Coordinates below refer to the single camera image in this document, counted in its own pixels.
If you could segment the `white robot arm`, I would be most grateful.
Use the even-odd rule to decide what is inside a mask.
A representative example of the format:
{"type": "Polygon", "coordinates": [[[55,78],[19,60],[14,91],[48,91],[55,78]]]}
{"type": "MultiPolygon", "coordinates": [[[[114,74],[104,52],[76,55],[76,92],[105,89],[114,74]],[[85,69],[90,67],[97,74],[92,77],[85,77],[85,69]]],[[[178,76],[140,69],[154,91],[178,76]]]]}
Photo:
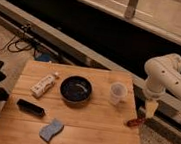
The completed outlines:
{"type": "Polygon", "coordinates": [[[165,90],[173,93],[181,100],[181,56],[176,53],[153,57],[144,65],[147,79],[143,87],[146,97],[145,119],[152,118],[158,109],[158,100],[165,94],[165,90]]]}

